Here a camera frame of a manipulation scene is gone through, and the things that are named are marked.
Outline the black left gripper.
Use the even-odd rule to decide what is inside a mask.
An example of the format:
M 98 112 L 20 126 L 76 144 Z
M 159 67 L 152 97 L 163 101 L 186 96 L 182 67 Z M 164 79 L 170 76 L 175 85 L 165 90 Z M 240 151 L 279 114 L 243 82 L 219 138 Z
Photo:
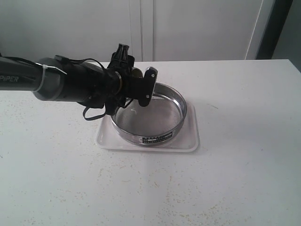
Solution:
M 128 85 L 128 78 L 133 77 L 135 57 L 128 54 L 129 46 L 119 44 L 118 49 L 112 54 L 111 61 L 107 67 L 110 72 L 117 75 L 117 88 L 113 90 L 112 95 L 105 101 L 105 114 L 115 115 L 119 108 L 127 107 L 125 89 Z

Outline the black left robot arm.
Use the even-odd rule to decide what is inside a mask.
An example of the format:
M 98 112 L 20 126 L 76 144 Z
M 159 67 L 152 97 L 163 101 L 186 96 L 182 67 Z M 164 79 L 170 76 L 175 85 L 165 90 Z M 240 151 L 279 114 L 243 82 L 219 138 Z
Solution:
M 89 109 L 104 109 L 89 120 L 114 115 L 126 105 L 122 93 L 135 58 L 128 45 L 119 44 L 108 67 L 92 58 L 70 59 L 61 55 L 33 62 L 20 57 L 0 57 L 0 89 L 30 91 L 42 101 L 76 102 Z

